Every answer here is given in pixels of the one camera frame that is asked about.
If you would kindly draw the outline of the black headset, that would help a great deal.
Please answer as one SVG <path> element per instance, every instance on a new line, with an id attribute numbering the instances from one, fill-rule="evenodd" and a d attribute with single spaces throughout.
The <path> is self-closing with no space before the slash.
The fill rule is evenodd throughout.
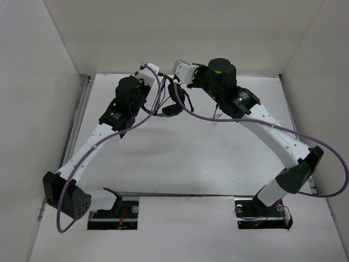
<path id="1" fill-rule="evenodd" d="M 156 111 L 153 113 L 153 116 L 158 116 L 158 117 L 173 117 L 176 115 L 179 115 L 182 111 L 183 108 L 181 107 L 181 105 L 179 104 L 179 100 L 182 102 L 182 104 L 185 104 L 185 98 L 188 99 L 189 105 L 190 105 L 190 111 L 194 112 L 194 107 L 191 103 L 190 97 L 188 95 L 188 93 L 181 88 L 180 86 L 180 79 L 178 78 L 178 76 L 174 76 L 173 78 L 170 78 L 168 75 L 166 74 L 160 74 L 160 76 L 163 77 L 161 83 L 160 83 L 160 90 L 162 91 L 165 87 L 166 81 L 168 80 L 170 82 L 170 84 L 167 86 L 167 90 L 169 93 L 169 96 L 165 99 L 162 100 Z M 176 95 L 175 95 L 175 87 L 174 87 L 174 81 L 176 80 L 176 87 L 177 87 L 177 93 L 179 95 L 179 99 L 177 99 Z M 158 110 L 163 106 L 163 104 L 169 99 L 171 98 L 174 101 L 174 104 L 169 105 L 167 107 L 162 108 L 162 113 L 158 113 Z"/>

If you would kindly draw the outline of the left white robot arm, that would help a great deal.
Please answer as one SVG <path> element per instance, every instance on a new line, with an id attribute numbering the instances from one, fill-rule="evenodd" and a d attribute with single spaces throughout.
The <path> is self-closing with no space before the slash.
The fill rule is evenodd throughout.
<path id="1" fill-rule="evenodd" d="M 86 184 L 96 173 L 93 169 L 123 136 L 145 122 L 136 122 L 136 116 L 152 87 L 159 87 L 159 84 L 158 76 L 142 73 L 120 79 L 114 98 L 85 144 L 58 171 L 44 175 L 45 198 L 47 204 L 56 209 L 57 223 L 62 214 L 74 221 L 95 210 L 104 210 L 112 217 L 120 214 L 122 203 L 114 191 L 108 192 L 107 188 L 91 190 Z"/>

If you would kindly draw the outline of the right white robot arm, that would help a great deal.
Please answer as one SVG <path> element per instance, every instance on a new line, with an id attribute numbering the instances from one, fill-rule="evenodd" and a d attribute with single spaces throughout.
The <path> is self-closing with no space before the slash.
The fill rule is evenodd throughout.
<path id="1" fill-rule="evenodd" d="M 189 88 L 203 89 L 223 113 L 255 134 L 283 163 L 284 169 L 254 196 L 252 208 L 257 214 L 265 215 L 283 197 L 300 191 L 316 170 L 323 150 L 283 130 L 255 94 L 238 86 L 236 67 L 229 60 L 216 58 L 208 65 L 190 64 L 185 83 Z"/>

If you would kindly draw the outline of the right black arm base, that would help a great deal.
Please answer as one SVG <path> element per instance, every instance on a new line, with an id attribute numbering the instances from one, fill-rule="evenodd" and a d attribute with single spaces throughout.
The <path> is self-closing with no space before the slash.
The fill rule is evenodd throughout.
<path id="1" fill-rule="evenodd" d="M 252 199 L 241 198 L 234 201 L 234 213 L 237 217 L 239 230 L 250 229 L 286 229 L 293 226 L 293 217 L 290 209 L 282 200 L 266 209 L 257 210 Z"/>

